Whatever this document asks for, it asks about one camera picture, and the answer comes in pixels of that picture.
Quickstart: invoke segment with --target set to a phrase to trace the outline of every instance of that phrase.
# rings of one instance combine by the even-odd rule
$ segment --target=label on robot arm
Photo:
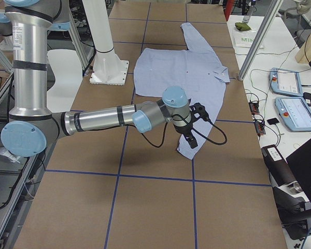
[[[270,153],[274,161],[279,161],[282,159],[278,151],[275,148],[268,148],[268,152]]]
[[[15,50],[23,50],[23,36],[24,36],[24,30],[21,26],[13,26],[12,27],[12,33],[13,33],[13,48]]]

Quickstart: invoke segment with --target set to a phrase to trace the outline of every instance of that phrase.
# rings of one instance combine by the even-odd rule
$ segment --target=red object
[[[232,8],[234,5],[234,0],[228,0],[226,9],[224,10],[224,17],[226,18],[226,21],[228,21],[230,13],[232,12]]]

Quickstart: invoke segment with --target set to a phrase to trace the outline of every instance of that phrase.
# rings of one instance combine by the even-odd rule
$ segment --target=robotic arm
[[[13,154],[29,157],[75,132],[135,124],[144,133],[172,121],[192,148],[192,115],[185,92],[169,87],[161,100],[93,112],[52,113],[47,109],[47,30],[69,24],[68,0],[5,0],[12,22],[15,106],[1,132],[3,145]]]

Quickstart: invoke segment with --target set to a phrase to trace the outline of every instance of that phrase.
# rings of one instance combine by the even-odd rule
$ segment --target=brown table surface
[[[190,161],[172,125],[160,149],[133,128],[63,138],[15,248],[287,248],[222,7],[116,2],[109,22],[116,54],[130,61],[126,83],[91,85],[89,75],[72,109],[153,100],[134,94],[136,60],[146,47],[187,49],[187,21],[229,68],[216,121],[228,143],[205,143]],[[162,130],[146,135],[159,143]],[[222,140],[215,129],[209,137]]]

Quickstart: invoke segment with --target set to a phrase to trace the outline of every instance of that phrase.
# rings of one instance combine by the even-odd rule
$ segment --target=metal pole
[[[1,50],[0,50],[0,63],[7,72],[9,73],[13,72],[12,63],[8,60],[8,58]]]
[[[75,21],[72,15],[72,12],[69,10],[69,20],[70,20],[70,29],[69,29],[69,35],[72,38],[73,45],[75,47],[76,53],[79,57],[79,60],[81,61],[82,67],[85,70],[88,66],[88,58],[85,54],[85,51],[83,49],[80,36],[78,34]]]
[[[261,23],[260,28],[256,34],[256,37],[247,54],[247,57],[245,58],[245,61],[241,67],[241,70],[238,75],[238,80],[243,80],[246,74],[248,73],[248,70],[257,54],[257,51],[260,48],[260,45],[263,42],[264,37],[267,34],[269,28],[271,27],[273,19],[277,14],[277,12],[279,11],[279,8],[283,1],[284,0],[272,0],[271,5],[268,8],[268,11],[263,19],[263,22]]]

